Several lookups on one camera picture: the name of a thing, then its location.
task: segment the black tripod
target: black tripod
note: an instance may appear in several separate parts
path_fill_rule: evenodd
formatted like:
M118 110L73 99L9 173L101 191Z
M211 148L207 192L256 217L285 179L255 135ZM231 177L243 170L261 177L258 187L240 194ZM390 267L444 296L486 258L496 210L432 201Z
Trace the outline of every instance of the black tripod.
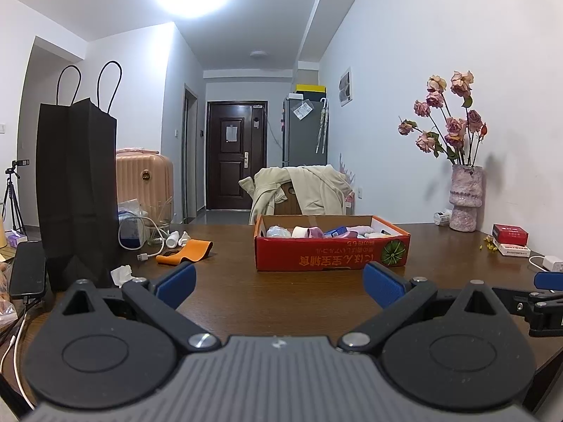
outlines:
M24 220L21 217L20 206L18 204L18 197L16 196L16 190L13 187L12 175L14 174L16 178L20 178L18 173L16 173L17 166L27 166L29 165L29 160L13 160L12 168L6 170L8 175L6 192L4 194L4 206L2 207L2 220L6 219L6 200L10 199L10 208L12 211L12 226L13 230L25 235L25 225Z

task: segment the pink vase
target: pink vase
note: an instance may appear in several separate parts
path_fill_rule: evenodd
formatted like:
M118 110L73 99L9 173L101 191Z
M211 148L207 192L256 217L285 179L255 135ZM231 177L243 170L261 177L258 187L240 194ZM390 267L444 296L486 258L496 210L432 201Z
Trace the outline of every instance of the pink vase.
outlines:
M477 208L483 201L483 168L454 165L451 172L450 203L454 205L450 228L458 232L474 232Z

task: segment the refrigerator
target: refrigerator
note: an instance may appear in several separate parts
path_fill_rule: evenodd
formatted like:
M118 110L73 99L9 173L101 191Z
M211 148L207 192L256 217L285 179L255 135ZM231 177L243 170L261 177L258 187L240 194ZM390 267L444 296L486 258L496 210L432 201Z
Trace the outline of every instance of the refrigerator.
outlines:
M327 141L323 153L323 135L316 153L317 137L320 128L321 102L312 102L314 109L303 119L299 119L292 109L300 106L302 100L285 100L281 134L283 140L282 167L302 165L326 165L328 152Z

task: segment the red cardboard box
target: red cardboard box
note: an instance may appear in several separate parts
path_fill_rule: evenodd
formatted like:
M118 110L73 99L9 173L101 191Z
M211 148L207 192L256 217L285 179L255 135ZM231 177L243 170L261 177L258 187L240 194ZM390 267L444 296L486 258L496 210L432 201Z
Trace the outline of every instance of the red cardboard box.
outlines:
M267 238L273 225L290 231L296 226L318 226L327 232L339 226L369 225L389 237L347 238ZM362 269L368 262L388 267L406 264L410 234L377 216L268 215L259 216L254 229L254 253L258 271L320 271L323 269Z
M493 225L493 238L501 244L514 244L515 246L527 245L527 232L519 226Z

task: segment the orange strap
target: orange strap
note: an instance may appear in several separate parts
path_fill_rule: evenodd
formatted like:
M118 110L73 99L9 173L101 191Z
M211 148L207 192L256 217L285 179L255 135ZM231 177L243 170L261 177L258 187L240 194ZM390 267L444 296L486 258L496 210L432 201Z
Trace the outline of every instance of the orange strap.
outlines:
M211 241L200 241L199 239L190 239L186 245L178 252L172 255L157 255L157 263L178 266L182 262L199 262L209 255L209 251L213 247Z

